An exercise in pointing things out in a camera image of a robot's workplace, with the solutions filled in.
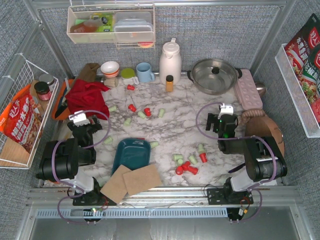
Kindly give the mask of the white thermos jug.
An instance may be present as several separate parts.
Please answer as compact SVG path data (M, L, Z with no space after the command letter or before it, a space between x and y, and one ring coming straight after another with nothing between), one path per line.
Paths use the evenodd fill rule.
M159 79L162 84L166 84L166 77L173 76L173 84L176 85L181 79L182 57L180 46L176 43L176 38L166 42L162 47L162 54L159 60Z

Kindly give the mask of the cork mat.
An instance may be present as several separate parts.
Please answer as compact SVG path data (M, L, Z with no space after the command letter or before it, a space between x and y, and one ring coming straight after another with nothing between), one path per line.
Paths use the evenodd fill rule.
M150 164L125 173L123 175L123 179L129 196L133 196L162 185L161 177L155 164Z
M100 192L114 203L119 204L127 194L124 174L131 170L124 165L120 165L113 173L109 181L105 183Z

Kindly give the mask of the red snack bag left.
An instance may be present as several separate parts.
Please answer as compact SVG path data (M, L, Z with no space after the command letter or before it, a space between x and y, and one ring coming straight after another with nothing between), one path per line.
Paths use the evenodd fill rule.
M0 132L31 153L42 124L35 112L31 85L22 88L0 115Z

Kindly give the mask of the round wooden board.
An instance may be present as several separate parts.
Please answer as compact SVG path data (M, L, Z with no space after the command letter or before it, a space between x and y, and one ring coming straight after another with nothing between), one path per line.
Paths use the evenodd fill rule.
M245 136L273 137L282 154L285 156L283 133L278 125L268 116L256 116L249 120L245 128Z

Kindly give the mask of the orange spice bottle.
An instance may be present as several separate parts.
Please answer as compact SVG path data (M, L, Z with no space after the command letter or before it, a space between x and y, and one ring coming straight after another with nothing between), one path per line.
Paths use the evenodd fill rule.
M166 92L173 92L174 90L174 77L172 75L167 75L165 79L165 90Z

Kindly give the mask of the red capsule back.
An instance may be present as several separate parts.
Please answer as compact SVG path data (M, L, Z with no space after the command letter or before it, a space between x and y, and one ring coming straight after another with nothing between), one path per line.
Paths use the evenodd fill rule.
M128 84L127 85L127 90L134 91L135 87L133 85L131 85L131 84Z

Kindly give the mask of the green lid white cup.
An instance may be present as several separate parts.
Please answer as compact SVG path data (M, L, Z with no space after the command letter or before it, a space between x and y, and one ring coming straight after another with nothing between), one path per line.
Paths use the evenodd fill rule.
M122 82L124 85L138 85L139 80L135 74L135 71L132 68L124 68L120 72L120 76L122 78Z

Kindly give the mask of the dark lid jar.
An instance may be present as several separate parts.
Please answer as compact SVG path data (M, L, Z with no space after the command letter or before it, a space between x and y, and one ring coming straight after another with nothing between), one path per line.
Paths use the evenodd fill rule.
M41 101L49 101L52 96L50 87L46 82L38 81L34 85L35 92Z

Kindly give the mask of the green capsule mid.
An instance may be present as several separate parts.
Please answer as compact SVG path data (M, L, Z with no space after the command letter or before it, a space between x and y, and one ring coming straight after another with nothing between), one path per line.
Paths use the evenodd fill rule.
M132 121L131 118L127 118L127 119L124 121L123 125L126 126L126 127L129 127L129 126L131 125L131 121Z

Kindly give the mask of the teal storage basket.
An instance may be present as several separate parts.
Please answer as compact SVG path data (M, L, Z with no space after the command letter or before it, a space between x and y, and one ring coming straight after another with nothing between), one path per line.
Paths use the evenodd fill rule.
M120 165L130 170L146 167L150 163L151 145L141 138L125 138L121 140L115 152L112 166L113 175Z

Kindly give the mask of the red capsule cluster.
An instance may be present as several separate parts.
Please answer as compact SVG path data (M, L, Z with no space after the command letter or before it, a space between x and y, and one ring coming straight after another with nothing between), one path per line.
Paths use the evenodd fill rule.
M184 173L184 169L182 168L182 166L178 166L176 169L175 169L175 173L177 175L182 175Z
M191 165L191 163L189 161L186 161L181 165L181 167L182 167L183 171L188 171L190 165Z
M193 167L193 166L188 166L187 170L192 173L193 175L196 175L199 171L199 169L197 167Z

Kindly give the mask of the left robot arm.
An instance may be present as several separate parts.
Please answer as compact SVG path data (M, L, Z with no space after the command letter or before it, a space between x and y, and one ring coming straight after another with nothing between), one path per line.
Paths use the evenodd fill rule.
M67 123L73 138L59 143L57 140L46 143L36 177L40 180L61 183L74 189L74 206L98 206L109 204L101 193L98 181L87 175L80 167L96 162L93 134L102 129L98 118L93 115L88 123L77 126Z

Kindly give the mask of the green capsule cluster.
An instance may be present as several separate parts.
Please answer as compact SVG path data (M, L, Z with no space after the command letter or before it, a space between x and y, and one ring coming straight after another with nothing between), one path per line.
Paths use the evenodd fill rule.
M173 154L172 155L172 160L173 161L177 161L177 160L180 160L180 159L183 159L183 155L182 154Z
M192 154L188 157L188 160L190 161L191 164L196 165L198 163L196 157Z

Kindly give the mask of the right white rack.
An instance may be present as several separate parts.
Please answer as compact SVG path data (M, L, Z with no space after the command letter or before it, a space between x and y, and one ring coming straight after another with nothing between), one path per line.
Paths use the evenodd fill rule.
M304 129L307 138L320 137L320 125L307 101L307 98L300 86L298 78L290 65L290 61L285 51L285 43L283 43L275 58L277 66L280 70L282 78L288 89L289 95L298 114L299 120Z

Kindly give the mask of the pink egg tray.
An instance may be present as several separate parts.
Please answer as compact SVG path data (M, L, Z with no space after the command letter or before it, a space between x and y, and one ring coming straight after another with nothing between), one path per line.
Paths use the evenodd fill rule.
M235 94L239 103L245 111L262 109L263 103L251 72L248 69L240 69L240 71L242 76L234 85Z

